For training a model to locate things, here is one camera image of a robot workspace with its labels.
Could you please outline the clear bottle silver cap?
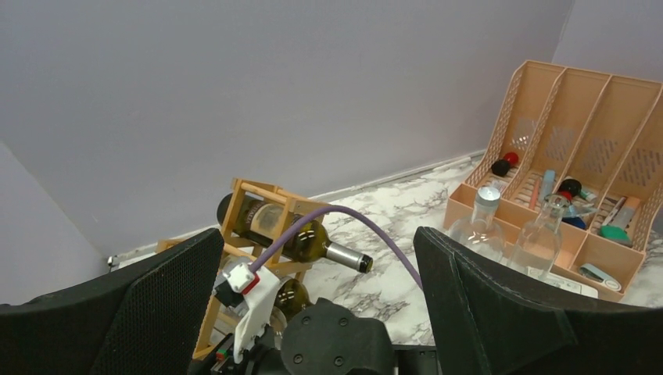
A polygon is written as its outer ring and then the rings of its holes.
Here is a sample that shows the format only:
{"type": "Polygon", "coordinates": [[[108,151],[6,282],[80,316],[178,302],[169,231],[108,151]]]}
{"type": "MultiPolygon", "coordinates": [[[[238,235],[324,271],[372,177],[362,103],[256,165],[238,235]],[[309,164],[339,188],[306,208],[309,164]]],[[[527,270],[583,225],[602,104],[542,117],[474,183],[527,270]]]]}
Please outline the clear bottle silver cap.
{"type": "Polygon", "coordinates": [[[502,228],[493,221],[500,198],[500,191],[494,187],[479,188],[472,214],[458,219],[449,229],[454,241],[496,263],[503,261],[506,248],[502,228]]]}

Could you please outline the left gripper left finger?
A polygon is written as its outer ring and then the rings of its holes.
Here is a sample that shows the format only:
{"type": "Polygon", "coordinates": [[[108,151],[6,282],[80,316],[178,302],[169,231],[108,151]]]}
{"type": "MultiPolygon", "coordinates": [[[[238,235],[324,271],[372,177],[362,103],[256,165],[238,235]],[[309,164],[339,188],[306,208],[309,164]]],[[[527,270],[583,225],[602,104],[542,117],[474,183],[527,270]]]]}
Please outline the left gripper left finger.
{"type": "Polygon", "coordinates": [[[185,374],[224,239],[205,230],[82,284],[1,307],[4,374],[185,374]]]}

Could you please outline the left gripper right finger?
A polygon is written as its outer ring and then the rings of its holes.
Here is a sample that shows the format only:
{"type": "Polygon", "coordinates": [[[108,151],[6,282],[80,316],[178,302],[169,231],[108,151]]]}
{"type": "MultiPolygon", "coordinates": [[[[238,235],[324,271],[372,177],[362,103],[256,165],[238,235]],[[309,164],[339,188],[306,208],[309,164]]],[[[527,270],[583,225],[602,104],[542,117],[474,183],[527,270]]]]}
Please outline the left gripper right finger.
{"type": "Polygon", "coordinates": [[[444,374],[659,374],[662,311],[577,295],[432,227],[414,250],[444,374]]]}

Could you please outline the clear glass bottle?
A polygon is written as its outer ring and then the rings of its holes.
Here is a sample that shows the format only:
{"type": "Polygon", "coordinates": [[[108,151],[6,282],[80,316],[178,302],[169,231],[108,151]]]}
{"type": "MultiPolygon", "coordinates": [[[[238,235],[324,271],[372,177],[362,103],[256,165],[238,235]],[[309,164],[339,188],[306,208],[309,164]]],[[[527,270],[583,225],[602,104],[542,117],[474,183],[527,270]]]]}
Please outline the clear glass bottle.
{"type": "Polygon", "coordinates": [[[519,232],[507,267],[545,281],[561,251],[559,226],[569,205],[570,201],[561,194],[546,196],[538,216],[519,232]]]}

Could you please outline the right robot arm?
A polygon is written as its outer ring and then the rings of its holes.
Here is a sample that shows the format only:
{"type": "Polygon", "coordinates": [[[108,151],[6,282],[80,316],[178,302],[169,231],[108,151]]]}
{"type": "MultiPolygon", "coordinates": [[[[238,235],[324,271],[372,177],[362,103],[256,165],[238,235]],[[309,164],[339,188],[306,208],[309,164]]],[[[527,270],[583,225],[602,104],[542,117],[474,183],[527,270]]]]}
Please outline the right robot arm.
{"type": "Polygon", "coordinates": [[[321,298],[291,320],[276,341],[272,329],[235,363],[233,335],[204,359],[194,360],[190,374],[440,374],[435,347],[394,345],[385,324],[355,316],[321,298]]]}

